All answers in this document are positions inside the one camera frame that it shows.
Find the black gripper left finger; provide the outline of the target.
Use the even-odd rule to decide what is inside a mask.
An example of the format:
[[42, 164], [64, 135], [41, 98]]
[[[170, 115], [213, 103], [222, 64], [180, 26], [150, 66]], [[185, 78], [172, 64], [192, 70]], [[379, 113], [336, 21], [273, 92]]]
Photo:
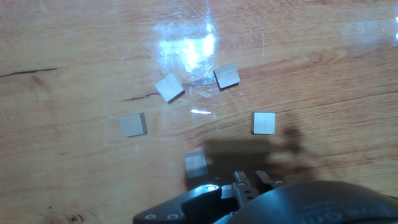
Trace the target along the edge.
[[259, 196], [244, 172], [235, 172], [229, 185], [205, 184], [138, 213], [133, 224], [227, 223]]

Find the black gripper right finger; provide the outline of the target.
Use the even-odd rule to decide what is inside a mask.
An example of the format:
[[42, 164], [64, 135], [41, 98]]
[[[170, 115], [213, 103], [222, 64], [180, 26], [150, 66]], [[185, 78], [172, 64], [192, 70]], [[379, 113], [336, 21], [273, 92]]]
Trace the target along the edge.
[[260, 194], [277, 189], [285, 185], [282, 180], [271, 179], [264, 171], [255, 171], [255, 188]]

